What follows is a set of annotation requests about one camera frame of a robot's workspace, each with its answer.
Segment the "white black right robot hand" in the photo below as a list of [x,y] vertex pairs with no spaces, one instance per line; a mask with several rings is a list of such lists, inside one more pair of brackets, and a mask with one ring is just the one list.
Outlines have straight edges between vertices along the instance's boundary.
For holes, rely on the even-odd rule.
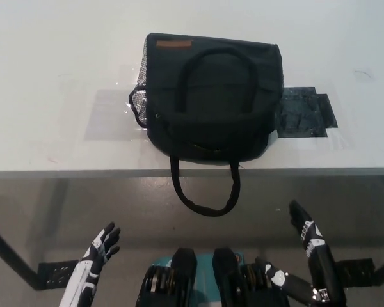
[[346,306],[347,299],[335,260],[316,222],[296,200],[290,202],[289,213],[307,256],[312,283],[260,257],[255,259],[255,263],[273,288],[305,306]]

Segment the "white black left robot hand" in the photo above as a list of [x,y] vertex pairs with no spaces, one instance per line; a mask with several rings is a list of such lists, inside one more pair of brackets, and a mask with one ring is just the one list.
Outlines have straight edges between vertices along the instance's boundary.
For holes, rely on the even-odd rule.
[[60,307],[89,307],[92,305],[100,274],[109,259],[119,252],[117,242],[121,229],[109,223],[93,239],[79,259],[65,288]]

